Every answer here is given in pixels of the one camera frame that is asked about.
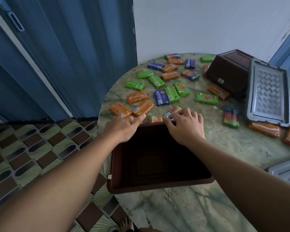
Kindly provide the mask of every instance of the left hand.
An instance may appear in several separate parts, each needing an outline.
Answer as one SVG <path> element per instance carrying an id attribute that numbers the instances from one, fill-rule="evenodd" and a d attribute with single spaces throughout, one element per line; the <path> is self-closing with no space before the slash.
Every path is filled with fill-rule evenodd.
<path id="1" fill-rule="evenodd" d="M 120 114 L 106 123 L 101 136 L 112 137 L 116 140 L 117 144 L 126 142 L 133 136 L 145 117 L 146 115 L 143 114 L 137 118 L 133 116 L 124 118 L 124 115 Z"/>

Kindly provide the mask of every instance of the green snack package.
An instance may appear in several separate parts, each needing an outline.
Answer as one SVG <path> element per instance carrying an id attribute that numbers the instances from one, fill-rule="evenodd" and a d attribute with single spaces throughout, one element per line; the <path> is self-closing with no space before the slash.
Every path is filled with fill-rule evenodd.
<path id="1" fill-rule="evenodd" d="M 216 55 L 209 55 L 209 56 L 201 57 L 200 59 L 202 63 L 209 63 L 209 62 L 213 62 L 215 57 Z"/>
<path id="2" fill-rule="evenodd" d="M 154 75 L 153 71 L 141 71 L 138 73 L 138 79 L 147 79 Z"/>
<path id="3" fill-rule="evenodd" d="M 212 105 L 218 104 L 218 96 L 211 94 L 197 93 L 195 100 L 200 103 L 207 103 Z"/>
<path id="4" fill-rule="evenodd" d="M 156 87 L 156 88 L 161 88 L 165 86 L 165 83 L 163 80 L 160 79 L 157 75 L 151 76 L 148 78 L 148 80 Z"/>
<path id="5" fill-rule="evenodd" d="M 174 87 L 180 97 L 188 96 L 190 94 L 184 82 L 175 82 Z"/>
<path id="6" fill-rule="evenodd" d="M 145 88 L 146 84 L 140 81 L 128 80 L 125 84 L 125 87 L 142 91 Z"/>
<path id="7" fill-rule="evenodd" d="M 165 93 L 166 93 L 170 103 L 180 101 L 181 98 L 179 97 L 179 95 L 178 95 L 178 93 L 177 93 L 177 91 L 176 91 L 174 86 L 165 87 L 164 90 L 165 90 Z"/>

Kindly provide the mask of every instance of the hand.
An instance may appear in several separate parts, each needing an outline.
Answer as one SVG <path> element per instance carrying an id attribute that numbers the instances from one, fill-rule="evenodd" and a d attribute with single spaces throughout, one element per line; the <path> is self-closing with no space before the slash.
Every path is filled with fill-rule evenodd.
<path id="1" fill-rule="evenodd" d="M 101 136 L 114 138 L 117 144 L 126 142 L 133 136 L 145 117 L 145 114 L 137 118 L 133 116 L 124 117 L 124 114 L 120 114 L 106 123 Z"/>
<path id="2" fill-rule="evenodd" d="M 176 126 L 169 118 L 176 120 Z M 189 108 L 182 109 L 180 113 L 173 113 L 169 118 L 163 119 L 171 136 L 181 145 L 189 148 L 197 140 L 205 140 L 203 117 Z"/>

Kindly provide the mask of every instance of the white wall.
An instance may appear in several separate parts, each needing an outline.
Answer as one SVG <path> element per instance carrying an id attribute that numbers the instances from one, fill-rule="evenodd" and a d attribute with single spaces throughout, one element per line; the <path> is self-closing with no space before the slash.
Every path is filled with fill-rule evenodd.
<path id="1" fill-rule="evenodd" d="M 290 0 L 133 0 L 138 64 L 240 49 L 269 61 L 290 34 Z"/>

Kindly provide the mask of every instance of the tiled floor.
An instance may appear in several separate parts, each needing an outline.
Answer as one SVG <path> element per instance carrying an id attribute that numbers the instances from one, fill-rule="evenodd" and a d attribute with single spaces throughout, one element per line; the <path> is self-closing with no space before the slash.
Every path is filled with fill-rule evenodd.
<path id="1" fill-rule="evenodd" d="M 60 124 L 0 124 L 0 206 L 35 178 L 85 147 L 97 136 L 97 121 Z M 103 169 L 69 231 L 108 232 L 126 217 L 106 188 Z"/>

